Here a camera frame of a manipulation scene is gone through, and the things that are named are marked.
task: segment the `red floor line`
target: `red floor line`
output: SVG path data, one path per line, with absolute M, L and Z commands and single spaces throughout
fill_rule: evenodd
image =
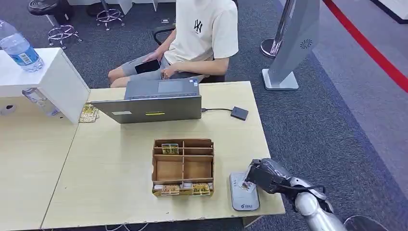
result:
M 389 75 L 389 77 L 405 92 L 408 92 L 408 78 L 402 74 L 383 54 L 381 54 L 353 23 L 341 12 L 332 0 L 323 0 L 329 10 L 346 28 L 350 35 L 366 51 L 366 53 Z

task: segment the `bottle label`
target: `bottle label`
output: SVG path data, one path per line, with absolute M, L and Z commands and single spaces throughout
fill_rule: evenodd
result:
M 39 59 L 39 55 L 32 46 L 30 46 L 25 52 L 21 54 L 9 54 L 9 55 L 20 66 L 31 65 Z

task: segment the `person's hand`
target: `person's hand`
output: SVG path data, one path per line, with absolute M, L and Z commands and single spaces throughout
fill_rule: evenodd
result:
M 162 70 L 162 79 L 170 79 L 170 77 L 171 77 L 172 75 L 174 75 L 174 73 L 175 73 L 176 71 L 177 71 L 177 70 L 173 67 L 173 65 L 169 66 L 169 67 L 166 68 L 166 69 L 163 69 L 163 70 Z
M 154 60 L 154 59 L 157 59 L 157 60 L 162 60 L 162 57 L 163 57 L 163 52 L 160 52 L 160 51 L 158 51 L 158 50 L 155 50 L 153 53 L 150 53 L 144 60 L 143 60 L 143 63 L 144 62 L 148 62 L 148 61 L 151 61 L 151 60 Z

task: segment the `gold card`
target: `gold card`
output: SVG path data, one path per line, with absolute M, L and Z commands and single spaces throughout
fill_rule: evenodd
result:
M 162 196 L 179 195 L 180 186 L 176 184 L 164 185 L 162 189 Z
M 176 143 L 162 144 L 163 155 L 179 155 L 179 145 Z
M 90 103 L 86 103 L 82 108 L 81 116 L 79 117 L 80 123 L 95 122 L 99 118 L 99 110 Z
M 193 196 L 204 196 L 210 195 L 210 186 L 207 183 L 197 183 L 192 184 L 192 195 Z

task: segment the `office chair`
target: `office chair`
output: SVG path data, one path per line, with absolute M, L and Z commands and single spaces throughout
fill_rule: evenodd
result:
M 238 0 L 232 0 L 232 1 L 237 5 L 237 8 L 238 8 Z M 157 38 L 157 35 L 160 34 L 160 33 L 173 31 L 174 29 L 176 29 L 175 24 L 156 27 L 153 30 L 153 39 L 154 39 L 154 41 L 156 41 L 157 44 L 161 45 L 162 42 Z M 222 76 L 209 76 L 207 78 L 204 78 L 201 81 L 201 83 L 220 83 L 220 82 L 225 82 L 225 81 L 226 81 L 225 75 L 222 75 Z

